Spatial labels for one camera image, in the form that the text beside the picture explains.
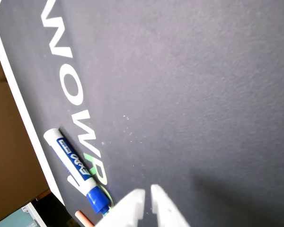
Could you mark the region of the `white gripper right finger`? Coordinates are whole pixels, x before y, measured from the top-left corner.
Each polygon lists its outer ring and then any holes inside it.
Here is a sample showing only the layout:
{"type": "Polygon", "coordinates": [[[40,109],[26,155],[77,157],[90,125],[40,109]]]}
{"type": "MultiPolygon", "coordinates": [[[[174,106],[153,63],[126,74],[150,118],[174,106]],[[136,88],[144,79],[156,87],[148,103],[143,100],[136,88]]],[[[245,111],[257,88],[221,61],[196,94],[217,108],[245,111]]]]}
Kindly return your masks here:
{"type": "Polygon", "coordinates": [[[152,212],[157,215],[159,227],[189,227],[172,199],[158,184],[151,185],[152,212]]]}

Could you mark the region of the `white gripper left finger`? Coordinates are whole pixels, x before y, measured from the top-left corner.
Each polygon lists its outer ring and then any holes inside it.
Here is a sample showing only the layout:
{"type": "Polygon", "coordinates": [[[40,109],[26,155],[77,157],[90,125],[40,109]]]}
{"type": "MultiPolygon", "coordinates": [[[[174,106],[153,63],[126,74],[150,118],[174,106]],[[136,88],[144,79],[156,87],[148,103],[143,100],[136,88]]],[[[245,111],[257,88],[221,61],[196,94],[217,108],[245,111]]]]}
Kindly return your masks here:
{"type": "Polygon", "coordinates": [[[143,219],[145,190],[134,189],[124,196],[96,227],[137,227],[143,219]]]}

